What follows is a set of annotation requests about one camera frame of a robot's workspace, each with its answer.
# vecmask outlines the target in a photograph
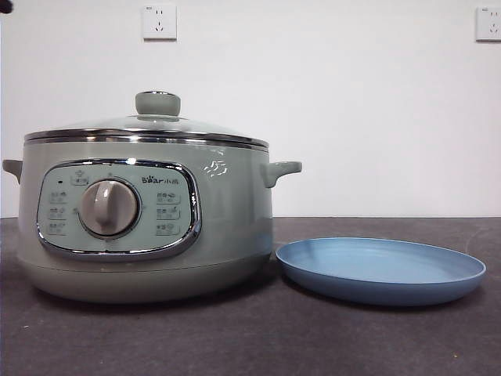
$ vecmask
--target side handle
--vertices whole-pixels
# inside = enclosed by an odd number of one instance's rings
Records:
[[[15,159],[4,159],[2,167],[5,172],[10,172],[17,177],[17,182],[21,184],[21,172],[23,171],[23,161]]]
[[[273,188],[276,180],[280,176],[301,172],[303,164],[301,162],[276,162],[269,163],[263,168],[263,178],[266,188]]]

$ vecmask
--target control panel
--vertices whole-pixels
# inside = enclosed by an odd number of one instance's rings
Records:
[[[173,255],[194,241],[200,224],[196,181],[176,163],[59,164],[45,175],[38,202],[42,243],[74,255]]]

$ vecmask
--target blue dish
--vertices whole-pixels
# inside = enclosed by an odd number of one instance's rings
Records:
[[[427,306],[461,298],[485,274],[475,257],[400,240],[332,237],[284,245],[285,274],[334,298],[382,306]]]

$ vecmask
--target wall outlet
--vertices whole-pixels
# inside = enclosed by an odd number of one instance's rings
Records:
[[[175,4],[152,4],[142,8],[142,37],[170,39],[178,37],[178,17]]]
[[[477,8],[476,39],[480,42],[501,42],[501,7]]]

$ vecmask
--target lid rim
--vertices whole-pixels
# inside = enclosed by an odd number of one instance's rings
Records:
[[[225,141],[234,143],[245,143],[249,145],[268,148],[269,144],[261,139],[253,139],[245,136],[233,136],[224,133],[189,132],[175,130],[152,130],[144,128],[76,128],[76,129],[54,129],[52,131],[32,132],[24,136],[24,141],[35,139],[65,138],[65,137],[98,137],[98,136],[138,136],[157,137],[159,139],[204,139],[207,141]]]

